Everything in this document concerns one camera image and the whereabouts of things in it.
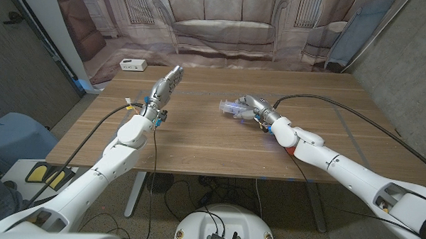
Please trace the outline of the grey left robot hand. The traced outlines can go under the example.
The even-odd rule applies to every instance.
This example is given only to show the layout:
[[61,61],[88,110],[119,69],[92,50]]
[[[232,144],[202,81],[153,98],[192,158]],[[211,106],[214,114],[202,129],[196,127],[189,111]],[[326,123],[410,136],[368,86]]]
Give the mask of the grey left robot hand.
[[163,107],[169,102],[170,95],[174,88],[181,82],[183,69],[184,68],[181,66],[176,66],[153,85],[148,103],[141,113],[143,117],[150,121],[154,121],[156,119],[159,110],[163,109]]

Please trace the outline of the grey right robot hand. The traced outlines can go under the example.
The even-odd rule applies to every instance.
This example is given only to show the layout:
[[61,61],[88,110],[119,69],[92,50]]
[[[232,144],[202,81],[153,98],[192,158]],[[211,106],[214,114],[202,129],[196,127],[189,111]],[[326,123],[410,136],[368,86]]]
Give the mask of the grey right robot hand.
[[246,95],[237,99],[236,103],[247,105],[251,107],[252,110],[242,111],[241,113],[235,114],[233,115],[234,118],[252,119],[258,116],[258,120],[261,123],[272,125],[281,117],[281,115],[265,99]]

